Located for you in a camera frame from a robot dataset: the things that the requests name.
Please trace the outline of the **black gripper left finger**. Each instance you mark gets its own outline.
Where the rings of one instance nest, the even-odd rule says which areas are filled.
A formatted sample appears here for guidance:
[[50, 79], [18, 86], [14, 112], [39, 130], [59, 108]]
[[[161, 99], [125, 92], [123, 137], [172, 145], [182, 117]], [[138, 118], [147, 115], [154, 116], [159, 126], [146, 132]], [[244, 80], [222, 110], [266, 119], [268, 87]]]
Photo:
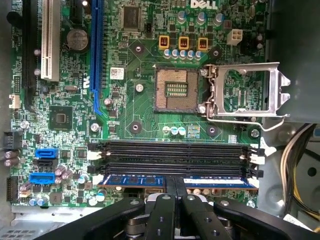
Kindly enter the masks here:
[[39, 236], [40, 240], [173, 240], [177, 180], [165, 177], [165, 192], [147, 202], [122, 200]]

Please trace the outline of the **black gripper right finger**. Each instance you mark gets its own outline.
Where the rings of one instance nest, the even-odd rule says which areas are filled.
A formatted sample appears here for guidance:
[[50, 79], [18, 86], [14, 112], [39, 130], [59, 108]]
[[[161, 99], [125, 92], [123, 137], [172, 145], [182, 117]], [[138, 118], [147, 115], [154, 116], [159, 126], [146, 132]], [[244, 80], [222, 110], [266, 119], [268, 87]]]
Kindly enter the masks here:
[[312, 230], [290, 223], [234, 200], [213, 205], [189, 194], [182, 177], [176, 178], [182, 235], [201, 240], [318, 240]]

